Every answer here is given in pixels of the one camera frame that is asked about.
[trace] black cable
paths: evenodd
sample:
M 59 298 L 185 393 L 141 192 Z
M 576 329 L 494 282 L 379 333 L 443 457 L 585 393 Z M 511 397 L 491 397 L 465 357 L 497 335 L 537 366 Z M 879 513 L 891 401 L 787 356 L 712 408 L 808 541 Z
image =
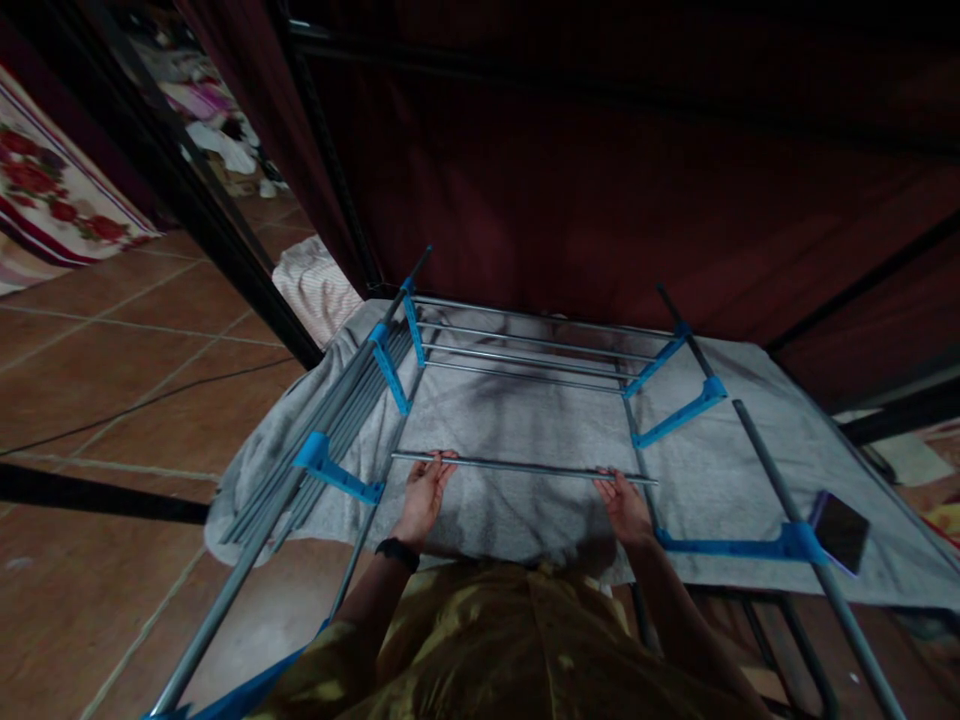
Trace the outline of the black cable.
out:
M 141 410 L 147 407 L 147 405 L 153 405 L 155 402 L 160 402 L 161 400 L 164 400 L 170 397 L 171 395 L 176 395 L 177 393 L 181 393 L 184 390 L 195 388 L 197 387 L 197 385 L 204 385 L 208 382 L 214 382 L 216 380 L 226 380 L 227 378 L 237 377 L 237 375 L 246 375 L 247 373 L 256 372 L 257 370 L 266 370 L 267 368 L 273 367 L 274 365 L 281 365 L 285 362 L 290 362 L 291 360 L 294 360 L 294 358 L 289 357 L 289 358 L 284 358 L 283 360 L 274 360 L 271 363 L 267 363 L 265 365 L 257 365 L 256 367 L 247 368 L 246 370 L 237 370 L 237 372 L 227 373 L 226 375 L 216 375 L 215 377 L 212 377 L 212 378 L 195 380 L 192 383 L 187 383 L 183 387 L 178 387 L 176 390 L 165 392 L 163 393 L 163 395 L 157 395 L 157 397 L 151 398 L 146 402 L 142 402 L 139 405 L 134 405 L 133 407 L 128 407 L 126 410 L 123 410 L 122 412 L 118 412 L 116 415 L 111 415 L 110 417 L 102 418 L 100 420 L 97 420 L 96 422 L 90 423 L 89 425 L 84 425 L 83 427 L 74 428 L 73 430 L 69 430 L 65 433 L 60 433 L 59 435 L 54 435 L 53 437 L 44 438 L 43 440 L 37 440 L 36 442 L 28 443 L 27 445 L 21 445 L 20 447 L 13 448 L 12 450 L 4 450 L 3 452 L 0 452 L 0 457 L 6 457 L 7 455 L 12 455 L 15 452 L 23 452 L 24 450 L 35 448 L 38 445 L 46 445 L 48 442 L 53 442 L 54 440 L 59 440 L 61 438 L 70 437 L 71 435 L 76 435 L 79 432 L 83 432 L 84 430 L 90 430 L 91 428 L 95 428 L 98 425 L 104 425 L 105 423 L 108 423 L 111 420 L 116 420 L 117 418 L 122 418 L 124 415 L 129 415 L 132 412 Z

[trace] clothes drying rack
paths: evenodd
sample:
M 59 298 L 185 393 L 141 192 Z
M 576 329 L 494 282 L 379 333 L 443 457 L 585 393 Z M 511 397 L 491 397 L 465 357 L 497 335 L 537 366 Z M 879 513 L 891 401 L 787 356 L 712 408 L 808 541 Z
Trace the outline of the clothes drying rack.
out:
M 734 410 L 787 517 L 787 522 L 783 523 L 781 527 L 780 536 L 772 541 L 675 539 L 670 535 L 668 529 L 662 526 L 651 492 L 652 486 L 658 483 L 647 474 L 642 450 L 728 397 L 722 381 L 714 373 L 690 326 L 684 322 L 667 295 L 665 288 L 658 286 L 657 289 L 674 319 L 675 324 L 672 333 L 623 326 L 606 326 L 498 310 L 418 295 L 414 279 L 429 257 L 431 250 L 432 248 L 427 248 L 413 272 L 401 285 L 400 291 L 390 303 L 382 320 L 377 323 L 361 347 L 347 362 L 330 389 L 312 412 L 308 414 L 305 422 L 301 423 L 299 433 L 295 434 L 294 442 L 286 452 L 281 454 L 271 472 L 254 491 L 244 507 L 239 510 L 234 521 L 223 534 L 221 542 L 235 542 L 241 546 L 239 560 L 178 662 L 156 705 L 145 717 L 178 719 L 187 717 L 189 708 L 178 707 L 180 699 L 257 558 L 265 548 L 268 552 L 276 553 L 290 532 L 304 524 L 324 489 L 334 487 L 368 505 L 369 509 L 358 532 L 353 554 L 344 573 L 333 608 L 329 617 L 321 626 L 320 631 L 323 631 L 344 600 L 361 549 L 370 531 L 374 514 L 383 496 L 384 486 L 393 460 L 430 459 L 430 456 L 423 452 L 401 449 L 400 441 L 424 372 L 430 367 L 442 367 L 521 381 L 553 383 L 587 391 L 619 394 L 623 400 L 626 422 L 630 430 L 630 437 L 636 453 L 637 469 L 639 470 L 637 474 L 627 475 L 627 479 L 643 490 L 647 505 L 650 508 L 657 539 L 664 549 L 668 552 L 738 557 L 744 559 L 744 561 L 809 564 L 820 582 L 827 601 L 836 613 L 844 635 L 863 669 L 884 716 L 891 720 L 905 718 L 890 685 L 883 675 L 883 671 L 850 610 L 850 606 L 840 591 L 826 553 L 817 541 L 811 526 L 801 517 L 780 471 L 777 469 L 763 438 L 757 431 L 757 427 L 742 401 L 733 400 Z M 608 348 L 585 347 L 541 338 L 495 333 L 424 320 L 418 313 L 418 305 L 478 310 L 608 333 L 623 333 L 662 341 L 664 345 L 656 355 L 645 356 Z M 395 316 L 401 306 L 403 307 L 404 317 L 397 321 Z M 478 335 L 505 342 L 522 342 L 526 345 L 545 347 L 551 350 L 572 351 L 578 355 L 586 354 L 601 358 L 603 361 L 609 362 L 610 367 L 598 368 L 597 363 L 578 366 L 553 359 L 530 357 L 529 355 L 520 356 L 499 351 L 472 350 L 453 345 L 443 345 L 435 341 L 425 342 L 422 330 L 430 330 L 434 336 L 443 333 Z M 397 373 L 397 367 L 409 353 L 411 347 L 416 353 L 418 367 L 409 390 L 405 390 Z M 630 399 L 643 388 L 657 370 L 684 347 L 689 348 L 703 371 L 704 380 L 701 393 L 654 427 L 641 431 Z M 593 380 L 599 378 L 607 384 L 560 379 L 554 375 L 549 377 L 531 376 L 522 372 L 441 362 L 432 359 L 435 352 L 466 356 L 481 361 L 494 360 L 498 364 L 505 363 L 518 367 L 537 367 L 554 373 L 581 376 Z M 638 373 L 631 374 L 624 371 L 622 367 L 626 361 L 631 363 L 639 361 L 643 363 L 643 366 Z M 610 381 L 616 381 L 616 385 L 611 385 Z M 339 465 L 339 462 L 356 439 L 373 406 L 379 401 L 387 388 L 389 388 L 400 411 L 400 420 L 388 439 L 389 452 L 385 461 L 380 468 L 375 470 L 373 478 L 364 481 L 346 471 Z M 503 472 L 523 472 L 582 479 L 609 478 L 609 476 L 602 475 L 599 472 L 580 468 L 503 462 L 488 458 L 451 458 L 446 462 Z M 279 523 L 285 513 L 287 513 L 286 521 Z M 259 703 L 260 699 L 272 687 L 276 678 L 299 656 L 300 652 L 302 651 L 298 651 L 275 664 L 214 703 L 214 705 L 192 717 L 200 720 L 242 717 Z

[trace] person's left hand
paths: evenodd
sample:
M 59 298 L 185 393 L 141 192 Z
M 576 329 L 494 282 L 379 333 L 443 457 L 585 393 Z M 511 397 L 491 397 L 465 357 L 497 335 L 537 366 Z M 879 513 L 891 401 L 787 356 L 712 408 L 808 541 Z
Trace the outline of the person's left hand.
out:
M 434 450 L 430 455 L 433 455 L 431 462 L 421 460 L 413 464 L 407 478 L 403 513 L 390 533 L 390 537 L 397 538 L 417 553 L 423 552 L 427 535 L 440 514 L 447 481 L 457 471 L 456 465 L 445 464 L 443 459 L 459 457 L 453 450 Z

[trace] wristwatch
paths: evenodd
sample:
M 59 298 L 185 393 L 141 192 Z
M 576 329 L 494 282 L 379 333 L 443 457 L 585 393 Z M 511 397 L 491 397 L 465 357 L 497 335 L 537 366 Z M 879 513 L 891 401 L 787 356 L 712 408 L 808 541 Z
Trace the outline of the wristwatch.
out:
M 383 553 L 384 557 L 396 558 L 402 562 L 407 566 L 407 570 L 410 571 L 411 575 L 420 567 L 419 553 L 415 553 L 396 538 L 387 538 L 377 545 L 377 552 L 375 554 L 379 553 Z

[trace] person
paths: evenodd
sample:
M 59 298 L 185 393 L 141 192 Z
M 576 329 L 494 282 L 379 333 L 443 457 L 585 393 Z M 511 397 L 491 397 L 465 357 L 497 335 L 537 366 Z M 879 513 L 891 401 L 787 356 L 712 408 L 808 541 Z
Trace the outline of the person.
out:
M 628 634 L 622 606 L 590 578 L 501 562 L 414 574 L 457 469 L 444 462 L 456 453 L 431 454 L 414 465 L 400 520 L 330 625 L 249 717 L 769 717 L 673 571 L 640 493 L 617 470 L 594 484 L 662 660 Z

